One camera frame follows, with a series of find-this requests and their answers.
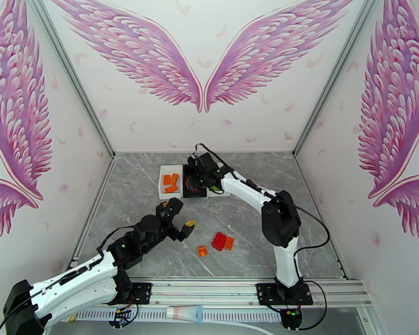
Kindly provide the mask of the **black rectangular container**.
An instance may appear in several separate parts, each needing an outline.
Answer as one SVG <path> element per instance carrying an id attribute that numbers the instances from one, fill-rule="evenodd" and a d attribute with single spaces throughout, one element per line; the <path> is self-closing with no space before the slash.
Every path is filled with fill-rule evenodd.
<path id="1" fill-rule="evenodd" d="M 189 165 L 183 165 L 182 169 L 183 169 L 183 177 L 182 177 L 182 187 L 183 187 L 182 196 L 183 196 L 183 198 L 204 198 L 204 197 L 206 197 L 207 196 L 206 187 L 204 186 L 203 181 L 199 177 L 197 172 Z M 185 187 L 185 180 L 188 177 L 190 177 L 195 183 L 195 186 L 197 188 L 197 190 L 195 192 L 190 192 Z"/>

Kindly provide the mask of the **white blue tube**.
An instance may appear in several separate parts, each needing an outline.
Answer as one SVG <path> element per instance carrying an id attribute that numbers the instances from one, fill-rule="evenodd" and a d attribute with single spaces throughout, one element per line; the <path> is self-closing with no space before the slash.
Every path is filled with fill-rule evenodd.
<path id="1" fill-rule="evenodd" d="M 166 309 L 166 318 L 202 324 L 203 307 L 201 305 L 169 306 Z"/>

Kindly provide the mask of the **black controller box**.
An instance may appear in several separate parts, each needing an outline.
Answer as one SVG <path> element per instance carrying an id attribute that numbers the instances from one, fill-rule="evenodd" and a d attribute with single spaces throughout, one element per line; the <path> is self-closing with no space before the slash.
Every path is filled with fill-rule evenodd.
<path id="1" fill-rule="evenodd" d="M 302 324 L 302 312 L 300 309 L 281 309 L 279 311 L 282 326 L 290 331 L 299 331 Z"/>

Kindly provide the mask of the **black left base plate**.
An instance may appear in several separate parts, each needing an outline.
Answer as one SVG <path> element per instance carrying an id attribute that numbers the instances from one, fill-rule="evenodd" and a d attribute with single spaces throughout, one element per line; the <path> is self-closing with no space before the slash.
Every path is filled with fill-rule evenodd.
<path id="1" fill-rule="evenodd" d="M 148 305 L 150 303 L 152 287 L 152 283 L 131 283 L 123 289 L 120 304 Z"/>

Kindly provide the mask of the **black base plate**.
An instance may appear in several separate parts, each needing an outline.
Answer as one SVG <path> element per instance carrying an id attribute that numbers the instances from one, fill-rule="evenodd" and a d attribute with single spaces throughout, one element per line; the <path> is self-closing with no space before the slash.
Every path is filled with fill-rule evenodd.
<path id="1" fill-rule="evenodd" d="M 260 305 L 313 305 L 312 294 L 306 283 L 296 283 L 290 288 L 280 282 L 258 283 L 256 294 Z"/>
<path id="2" fill-rule="evenodd" d="M 148 305 L 150 303 L 152 287 L 152 283 L 131 283 L 123 289 L 120 304 Z"/>

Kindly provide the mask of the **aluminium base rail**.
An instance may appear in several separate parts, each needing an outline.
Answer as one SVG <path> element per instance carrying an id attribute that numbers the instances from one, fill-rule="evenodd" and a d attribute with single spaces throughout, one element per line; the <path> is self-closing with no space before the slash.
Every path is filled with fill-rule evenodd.
<path id="1" fill-rule="evenodd" d="M 150 306 L 202 304 L 211 307 L 256 307 L 256 285 L 275 285 L 273 279 L 257 277 L 132 277 L 136 283 L 151 283 Z M 360 280 L 308 278 L 312 307 L 371 307 L 372 301 Z"/>

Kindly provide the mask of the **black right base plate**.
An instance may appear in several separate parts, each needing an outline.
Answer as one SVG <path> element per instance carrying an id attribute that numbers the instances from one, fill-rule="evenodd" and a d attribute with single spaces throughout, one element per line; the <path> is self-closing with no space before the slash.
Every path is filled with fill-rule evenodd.
<path id="1" fill-rule="evenodd" d="M 280 282 L 258 283 L 256 294 L 260 305 L 313 305 L 312 294 L 306 283 L 296 283 L 290 288 Z"/>

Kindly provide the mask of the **aluminium frame post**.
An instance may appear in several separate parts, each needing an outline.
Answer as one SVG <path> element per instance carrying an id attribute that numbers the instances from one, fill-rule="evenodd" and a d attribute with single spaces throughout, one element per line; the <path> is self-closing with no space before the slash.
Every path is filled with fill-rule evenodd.
<path id="1" fill-rule="evenodd" d="M 54 51 L 58 61 L 60 62 L 66 77 L 73 88 L 73 91 L 77 95 L 85 113 L 87 114 L 89 120 L 91 121 L 95 131 L 98 134 L 99 139 L 101 140 L 106 152 L 109 154 L 111 159 L 115 158 L 115 150 L 111 145 L 109 138 L 107 137 L 104 128 L 94 111 L 91 100 L 89 99 L 85 88 L 83 87 L 80 78 L 76 72 L 76 69 L 73 65 L 71 58 L 68 55 L 68 52 L 61 41 L 61 38 L 55 28 L 55 25 L 49 16 L 49 13 L 42 0 L 27 0 L 31 9 L 34 11 L 35 16 L 41 25 L 52 50 Z"/>
<path id="2" fill-rule="evenodd" d="M 316 123 L 322 113 L 322 110 L 327 103 L 331 93 L 336 88 L 340 77 L 345 72 L 346 64 L 354 52 L 356 44 L 358 43 L 360 36 L 362 35 L 363 30 L 365 29 L 372 14 L 374 13 L 379 1 L 380 0 L 364 0 L 360 11 L 355 18 L 353 26 L 340 50 L 338 58 L 326 80 L 324 87 L 322 88 L 321 94 L 317 99 L 314 109 L 309 116 L 306 125 L 304 126 L 302 134 L 299 137 L 294 149 L 292 150 L 292 156 L 294 159 L 298 159 L 298 155 L 301 153 L 304 144 L 309 138 L 311 132 L 315 129 Z"/>

